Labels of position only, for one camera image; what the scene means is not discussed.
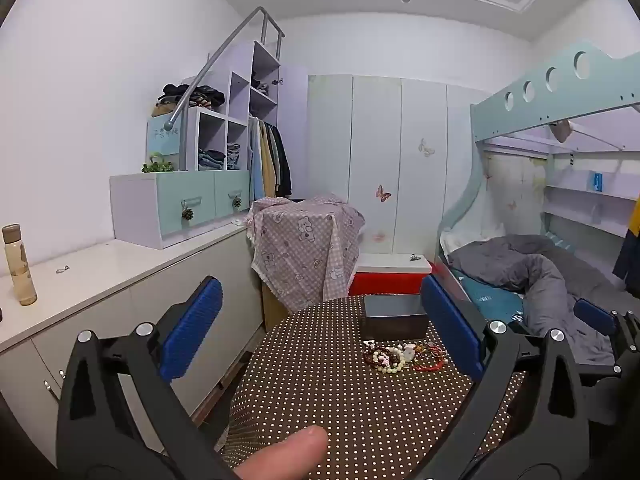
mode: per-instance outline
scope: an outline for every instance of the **gray blanket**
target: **gray blanket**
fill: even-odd
[[[614,363],[609,338],[574,316],[580,298],[607,310],[640,314],[640,301],[616,290],[597,269],[541,235],[507,235],[473,242],[449,255],[467,276],[514,292],[524,291],[524,322],[534,335],[564,332],[577,363]]]

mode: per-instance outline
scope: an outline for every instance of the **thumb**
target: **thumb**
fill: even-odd
[[[324,460],[327,445],[324,428],[309,426],[252,454],[234,471],[242,480],[302,480]]]

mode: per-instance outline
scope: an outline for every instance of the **cabinet handle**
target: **cabinet handle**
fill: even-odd
[[[44,381],[44,387],[47,389],[47,391],[51,394],[51,397],[53,397],[54,399],[56,399],[56,402],[60,402],[60,399],[58,398],[58,396],[56,395],[56,393],[51,389],[51,386],[49,384],[48,381]]]

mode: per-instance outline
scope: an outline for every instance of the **bunk bed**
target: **bunk bed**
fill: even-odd
[[[621,290],[612,269],[589,248],[573,247],[550,232],[548,220],[558,216],[625,237],[640,175],[577,170],[573,154],[640,152],[638,73],[640,53],[611,59],[579,43],[472,105],[471,177],[438,229],[434,273],[450,296],[473,302],[487,319],[516,322],[535,335],[553,323],[562,325],[573,335],[578,362],[608,364],[612,354],[604,338],[575,318],[575,301],[585,298],[609,312],[640,314],[640,300]],[[456,232],[484,180],[482,150],[546,159],[543,232],[505,237],[498,231],[479,239]],[[568,154],[570,164],[556,168],[559,154]],[[532,276],[534,281],[542,276],[546,284],[534,290]]]

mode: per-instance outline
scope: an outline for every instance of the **brown tablecloth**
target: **brown tablecloth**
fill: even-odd
[[[326,460],[312,479],[404,478],[447,427],[471,380],[453,364],[439,372],[394,375],[362,359],[362,299],[341,298],[289,316],[252,357],[231,406],[224,458],[251,453],[311,424],[329,434]],[[441,345],[430,326],[425,341]],[[495,447],[520,386],[514,374],[482,450]]]

